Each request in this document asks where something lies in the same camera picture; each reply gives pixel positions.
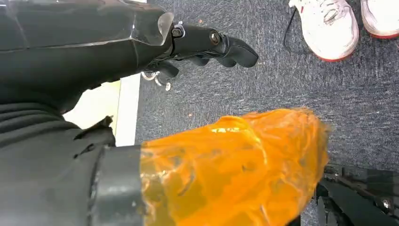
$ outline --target gray carpet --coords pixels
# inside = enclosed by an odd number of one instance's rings
[[[245,40],[260,59],[250,69],[226,69],[215,61],[205,67],[176,64],[181,74],[169,92],[142,80],[137,143],[212,123],[222,115],[306,106],[334,128],[331,162],[399,171],[399,40],[376,40],[364,31],[360,0],[349,1],[360,24],[360,42],[351,58],[339,63],[283,49],[292,12],[286,1],[149,2],[174,12],[176,21]],[[301,34],[297,15],[288,34],[291,48],[306,49]],[[314,215],[313,206],[308,207],[303,225],[315,225]]]

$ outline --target shoe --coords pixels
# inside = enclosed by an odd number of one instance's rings
[[[359,41],[359,28],[345,0],[290,0],[302,21],[303,37],[321,59],[334,62],[349,56]]]
[[[365,29],[374,37],[399,37],[399,0],[361,0]]]

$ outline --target orange plastic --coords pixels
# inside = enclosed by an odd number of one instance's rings
[[[225,116],[143,144],[147,226],[284,226],[327,164],[327,128],[306,109]]]

